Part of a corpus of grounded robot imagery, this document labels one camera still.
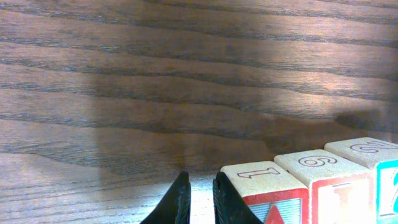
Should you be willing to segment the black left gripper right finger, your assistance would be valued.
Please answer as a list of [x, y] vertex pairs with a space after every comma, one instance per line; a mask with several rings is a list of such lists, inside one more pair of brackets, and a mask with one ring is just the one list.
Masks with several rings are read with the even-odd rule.
[[213, 180], [213, 204], [216, 224], [261, 224], [246, 205], [224, 172]]

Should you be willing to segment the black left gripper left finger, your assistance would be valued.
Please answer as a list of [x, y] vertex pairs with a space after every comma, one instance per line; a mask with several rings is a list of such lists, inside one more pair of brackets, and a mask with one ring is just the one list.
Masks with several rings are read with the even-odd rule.
[[188, 172], [181, 172], [155, 209], [141, 224], [189, 224], [191, 185]]

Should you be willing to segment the red A block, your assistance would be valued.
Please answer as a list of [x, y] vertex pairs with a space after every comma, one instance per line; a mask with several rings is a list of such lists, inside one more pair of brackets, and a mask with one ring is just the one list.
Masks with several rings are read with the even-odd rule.
[[275, 162], [228, 165], [221, 171], [261, 223], [309, 223], [308, 188]]

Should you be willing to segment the red I block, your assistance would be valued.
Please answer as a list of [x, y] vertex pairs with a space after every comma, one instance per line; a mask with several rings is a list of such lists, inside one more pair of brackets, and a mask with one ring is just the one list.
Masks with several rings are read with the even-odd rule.
[[278, 155], [274, 162], [308, 187], [310, 223], [376, 222], [369, 169], [323, 149]]

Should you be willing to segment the blue 2 block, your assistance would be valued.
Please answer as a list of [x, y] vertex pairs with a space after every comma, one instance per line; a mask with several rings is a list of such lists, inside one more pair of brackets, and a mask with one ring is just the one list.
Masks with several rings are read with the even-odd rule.
[[329, 142], [324, 150], [373, 171], [376, 222], [397, 224], [397, 144], [364, 137]]

